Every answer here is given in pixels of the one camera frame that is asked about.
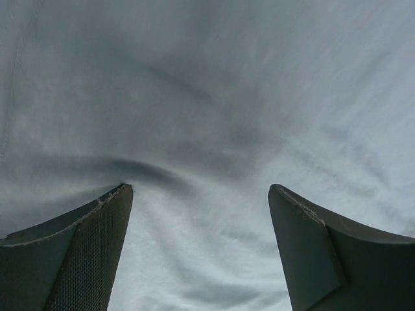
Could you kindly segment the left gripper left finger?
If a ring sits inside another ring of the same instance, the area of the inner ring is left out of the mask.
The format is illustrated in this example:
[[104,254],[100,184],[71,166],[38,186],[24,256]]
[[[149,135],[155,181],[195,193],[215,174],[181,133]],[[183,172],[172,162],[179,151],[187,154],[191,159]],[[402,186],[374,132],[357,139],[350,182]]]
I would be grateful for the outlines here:
[[107,310],[132,210],[122,184],[1,239],[2,310]]

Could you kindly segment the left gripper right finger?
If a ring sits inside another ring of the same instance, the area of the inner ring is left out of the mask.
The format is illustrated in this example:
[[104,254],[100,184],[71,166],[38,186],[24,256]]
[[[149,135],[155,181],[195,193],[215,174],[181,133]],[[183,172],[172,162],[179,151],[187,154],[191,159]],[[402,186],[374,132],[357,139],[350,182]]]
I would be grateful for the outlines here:
[[268,192],[291,307],[413,310],[414,239],[363,225],[282,185]]

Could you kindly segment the slate blue t shirt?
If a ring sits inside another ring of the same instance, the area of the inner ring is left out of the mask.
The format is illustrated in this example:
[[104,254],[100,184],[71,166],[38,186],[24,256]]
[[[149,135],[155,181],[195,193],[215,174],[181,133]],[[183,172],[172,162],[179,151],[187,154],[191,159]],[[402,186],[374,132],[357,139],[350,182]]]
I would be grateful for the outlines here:
[[110,310],[289,310],[275,183],[414,235],[413,1],[2,1],[1,234],[120,183]]

